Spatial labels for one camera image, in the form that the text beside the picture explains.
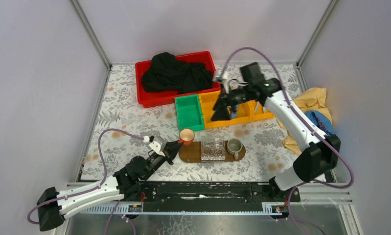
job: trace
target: orange cup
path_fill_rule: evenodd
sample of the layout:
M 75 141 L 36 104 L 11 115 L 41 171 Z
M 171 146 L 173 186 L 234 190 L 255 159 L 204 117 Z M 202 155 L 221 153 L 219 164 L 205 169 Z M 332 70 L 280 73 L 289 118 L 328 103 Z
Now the orange cup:
M 195 138 L 194 131 L 190 129 L 183 129 L 180 132 L 180 140 L 178 141 L 178 143 L 184 143 L 184 146 L 188 146 L 194 141 L 194 138 Z

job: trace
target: table surface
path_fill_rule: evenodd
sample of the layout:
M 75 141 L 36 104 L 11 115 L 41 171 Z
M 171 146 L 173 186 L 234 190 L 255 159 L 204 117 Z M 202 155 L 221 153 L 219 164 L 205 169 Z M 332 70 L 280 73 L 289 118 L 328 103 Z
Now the table surface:
M 230 78 L 241 78 L 239 67 L 229 65 Z M 276 74 L 269 65 L 261 65 L 267 78 Z M 289 94 L 294 98 L 300 88 L 294 66 L 277 65 Z M 178 139 L 178 123 L 174 104 L 144 109 L 137 102 L 135 65 L 114 65 L 80 171 L 80 180 L 100 180 L 103 166 L 97 150 L 97 139 L 107 128 L 119 128 L 139 136 L 162 136 L 167 141 Z M 286 130 L 276 118 L 208 129 L 195 133 L 195 141 L 222 141 L 239 138 L 246 147 L 246 156 L 237 162 L 185 163 L 176 157 L 173 165 L 163 164 L 152 181 L 268 181 L 292 166 L 298 157 L 286 149 L 282 140 Z M 124 167 L 132 157 L 146 157 L 149 147 L 142 141 L 108 132 L 101 142 L 108 174 Z

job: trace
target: white mug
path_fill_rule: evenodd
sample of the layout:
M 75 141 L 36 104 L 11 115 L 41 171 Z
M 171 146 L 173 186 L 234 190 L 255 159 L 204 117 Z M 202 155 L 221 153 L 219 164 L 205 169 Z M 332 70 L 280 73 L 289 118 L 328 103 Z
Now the white mug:
M 238 153 L 243 149 L 243 143 L 239 139 L 231 139 L 227 142 L 227 150 L 238 159 Z

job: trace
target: green plastic bin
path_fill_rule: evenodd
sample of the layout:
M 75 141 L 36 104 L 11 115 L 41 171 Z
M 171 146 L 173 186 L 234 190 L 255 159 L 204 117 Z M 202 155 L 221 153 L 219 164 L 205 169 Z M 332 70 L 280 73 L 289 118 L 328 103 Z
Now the green plastic bin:
M 175 107 L 180 130 L 186 128 L 193 131 L 204 130 L 203 111 L 197 94 L 176 97 Z

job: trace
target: white wall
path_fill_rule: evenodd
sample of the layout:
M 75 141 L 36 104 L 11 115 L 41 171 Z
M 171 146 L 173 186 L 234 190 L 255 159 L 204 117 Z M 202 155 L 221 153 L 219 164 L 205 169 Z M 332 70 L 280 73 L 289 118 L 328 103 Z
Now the white wall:
M 68 0 L 0 1 L 0 235 L 49 234 L 26 214 L 72 180 L 104 77 Z
M 157 53 L 209 50 L 216 62 L 239 47 L 297 61 L 329 0 L 80 0 L 112 63 Z M 243 52 L 235 61 L 263 61 Z
M 309 87 L 328 88 L 364 234 L 391 235 L 391 0 L 340 1 L 303 73 Z

